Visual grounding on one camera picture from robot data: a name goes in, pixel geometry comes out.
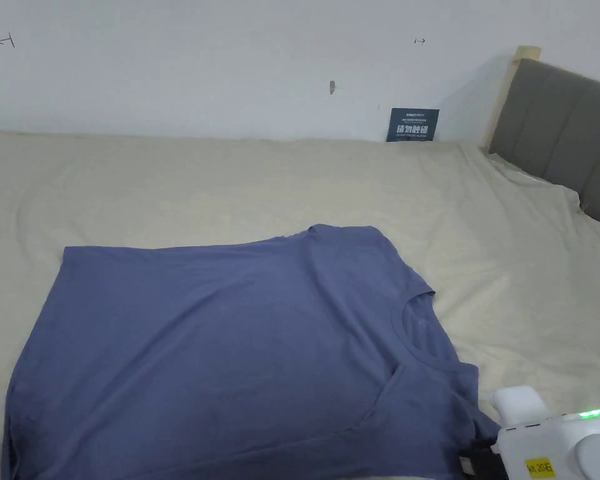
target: upholstered headboard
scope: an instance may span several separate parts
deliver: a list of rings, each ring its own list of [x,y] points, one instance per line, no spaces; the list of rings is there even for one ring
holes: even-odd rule
[[[600,221],[600,82],[518,61],[489,152],[575,190]]]

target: t-shirt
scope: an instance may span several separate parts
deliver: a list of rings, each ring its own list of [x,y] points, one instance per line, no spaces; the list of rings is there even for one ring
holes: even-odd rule
[[[67,247],[12,374],[3,478],[460,479],[497,426],[433,296],[370,226]]]

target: wooden bed frame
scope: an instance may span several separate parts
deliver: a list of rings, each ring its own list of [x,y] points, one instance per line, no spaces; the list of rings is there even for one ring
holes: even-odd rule
[[[489,128],[487,130],[487,134],[484,138],[484,145],[489,146],[491,141],[493,140],[493,133],[496,130],[496,125],[498,124],[499,115],[501,115],[503,111],[503,106],[507,96],[509,95],[509,88],[511,88],[511,82],[513,81],[513,77],[516,75],[518,71],[518,66],[520,65],[520,60],[522,58],[528,58],[532,60],[540,60],[540,54],[542,53],[542,49],[540,47],[532,47],[526,45],[520,45],[516,54],[513,56],[513,60],[509,64],[509,69],[507,69],[507,73],[505,74],[504,81],[502,82],[501,90],[499,90],[499,94],[497,95],[497,100],[495,107],[493,109],[493,113],[491,114],[491,119],[489,121]]]

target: pencil mark on wall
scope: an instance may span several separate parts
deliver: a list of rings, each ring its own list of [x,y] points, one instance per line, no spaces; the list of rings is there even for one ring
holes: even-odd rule
[[[15,45],[13,44],[13,38],[11,37],[11,32],[9,32],[9,36],[7,38],[0,38],[0,45],[4,45],[6,41],[11,42],[11,46],[15,48]]]

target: mattress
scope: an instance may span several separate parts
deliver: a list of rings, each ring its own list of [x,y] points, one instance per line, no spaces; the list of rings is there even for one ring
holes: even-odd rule
[[[436,291],[490,392],[600,406],[600,224],[577,194],[467,143],[0,133],[0,446],[11,369],[64,246],[246,243],[373,225]]]

